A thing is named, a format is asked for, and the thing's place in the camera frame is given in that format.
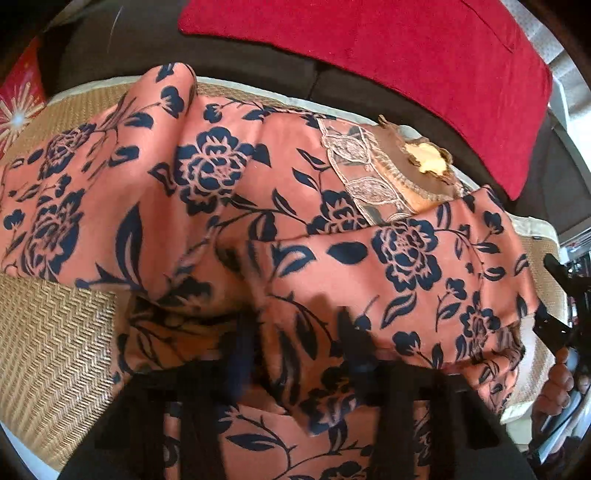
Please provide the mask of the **person's right hand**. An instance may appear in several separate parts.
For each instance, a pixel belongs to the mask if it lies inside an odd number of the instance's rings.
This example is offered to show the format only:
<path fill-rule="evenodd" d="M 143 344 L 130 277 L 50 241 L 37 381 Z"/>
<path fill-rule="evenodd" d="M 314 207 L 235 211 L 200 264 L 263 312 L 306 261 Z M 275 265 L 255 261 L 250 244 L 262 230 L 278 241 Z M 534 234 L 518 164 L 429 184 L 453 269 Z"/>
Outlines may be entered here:
<path fill-rule="evenodd" d="M 567 368 L 570 355 L 568 348 L 556 353 L 555 364 L 549 370 L 548 378 L 532 407 L 532 419 L 543 420 L 548 416 L 557 416 L 570 404 L 570 392 L 577 388 L 585 393 L 590 386 L 590 378 L 580 376 L 575 379 Z"/>

